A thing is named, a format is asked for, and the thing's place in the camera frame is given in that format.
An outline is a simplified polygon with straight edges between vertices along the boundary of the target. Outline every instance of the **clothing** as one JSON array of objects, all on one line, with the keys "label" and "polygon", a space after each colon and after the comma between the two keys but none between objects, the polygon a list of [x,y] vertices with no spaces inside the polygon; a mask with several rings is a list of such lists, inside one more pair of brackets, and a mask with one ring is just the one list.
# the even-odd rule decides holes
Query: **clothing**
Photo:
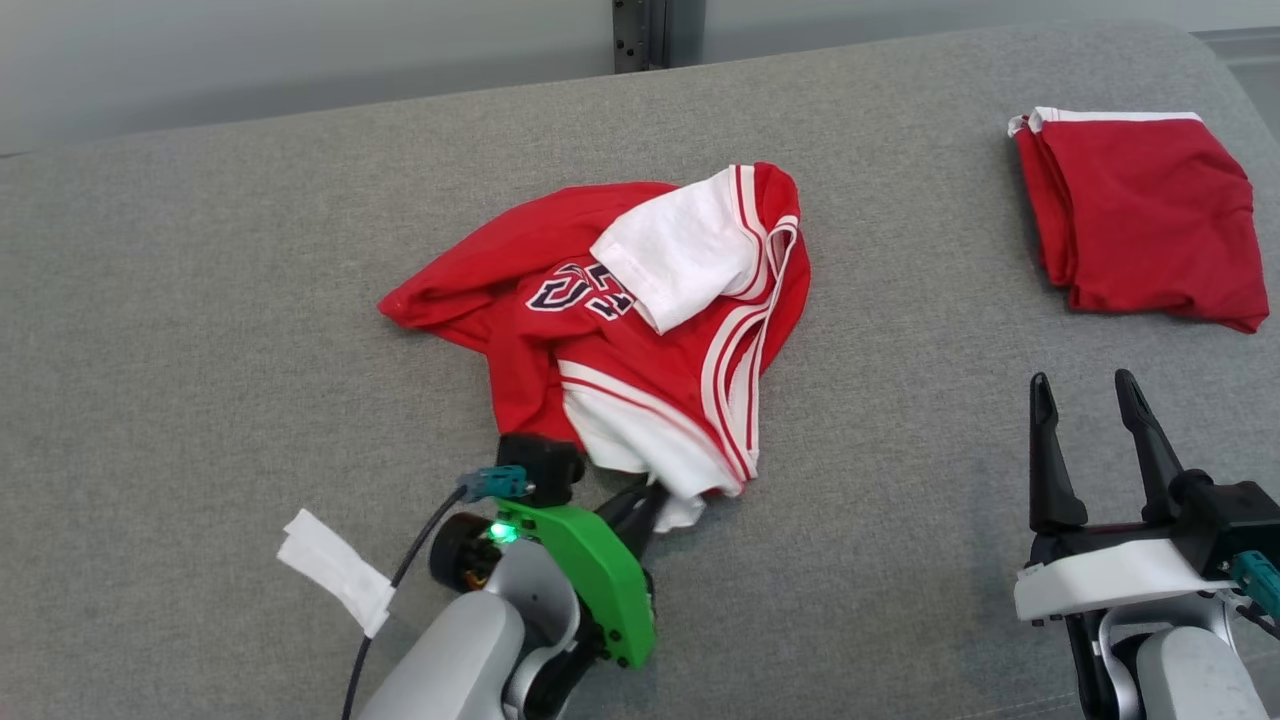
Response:
[{"label": "clothing", "polygon": [[502,433],[653,473],[668,524],[756,475],[758,382],[804,310],[795,183],[733,165],[675,188],[570,188],[511,210],[380,304],[489,361]]},{"label": "clothing", "polygon": [[1194,113],[1010,120],[1050,282],[1074,310],[1164,310],[1254,333],[1270,314],[1253,187]]}]

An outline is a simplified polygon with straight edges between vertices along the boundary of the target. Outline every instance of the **white wall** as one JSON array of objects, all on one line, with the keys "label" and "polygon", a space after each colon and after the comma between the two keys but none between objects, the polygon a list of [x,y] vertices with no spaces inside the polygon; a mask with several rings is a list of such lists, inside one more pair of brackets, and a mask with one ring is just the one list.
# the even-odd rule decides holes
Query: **white wall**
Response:
[{"label": "white wall", "polygon": [[1149,18],[1188,32],[1280,26],[1280,0],[707,0],[703,60],[1091,18]]},{"label": "white wall", "polygon": [[0,154],[613,72],[603,0],[0,0]]},{"label": "white wall", "polygon": [[[707,0],[701,56],[1089,17],[1280,26],[1280,0]],[[0,0],[0,154],[607,74],[611,37],[608,0]]]}]

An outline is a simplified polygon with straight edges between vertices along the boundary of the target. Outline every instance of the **white tape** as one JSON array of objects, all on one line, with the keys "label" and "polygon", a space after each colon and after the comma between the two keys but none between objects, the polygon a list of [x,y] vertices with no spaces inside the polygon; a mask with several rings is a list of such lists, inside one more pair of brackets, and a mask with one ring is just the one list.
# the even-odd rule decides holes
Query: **white tape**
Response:
[{"label": "white tape", "polygon": [[275,556],[335,594],[365,629],[366,637],[378,634],[396,594],[392,582],[306,510],[300,510],[284,532],[289,537]]}]

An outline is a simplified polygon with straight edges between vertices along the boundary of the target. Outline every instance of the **white sleeve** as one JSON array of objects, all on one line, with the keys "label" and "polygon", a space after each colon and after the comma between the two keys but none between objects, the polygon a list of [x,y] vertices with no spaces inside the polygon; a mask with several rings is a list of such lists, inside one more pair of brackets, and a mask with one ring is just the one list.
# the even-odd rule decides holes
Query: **white sleeve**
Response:
[{"label": "white sleeve", "polygon": [[751,282],[759,241],[742,228],[739,202],[730,167],[632,208],[600,234],[591,255],[664,333]]}]

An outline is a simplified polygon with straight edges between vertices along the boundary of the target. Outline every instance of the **gray fabric surface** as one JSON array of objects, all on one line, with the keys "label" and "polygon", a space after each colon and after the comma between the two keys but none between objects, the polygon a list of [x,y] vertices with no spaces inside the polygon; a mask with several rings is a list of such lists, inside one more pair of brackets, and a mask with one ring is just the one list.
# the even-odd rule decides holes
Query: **gray fabric surface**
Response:
[{"label": "gray fabric surface", "polygon": [[[1083,316],[1034,261],[1005,120],[1194,110],[1257,187],[1280,150],[1190,37],[992,29],[147,135],[0,163],[0,716],[337,715],[360,638],[279,564],[306,506],[385,570],[492,459],[480,357],[384,292],[566,184],[799,183],[809,310],[763,383],[762,479],[657,542],[659,644],[571,719],[1078,717],[1061,628],[1014,618],[1027,382],[1098,521],[1140,488],[1111,373],[1189,465],[1280,493],[1280,331]],[[609,480],[584,483],[584,503]],[[449,600],[420,569],[362,697]],[[1280,646],[1242,630],[1276,688]],[[1280,691],[1266,691],[1280,712]]]}]

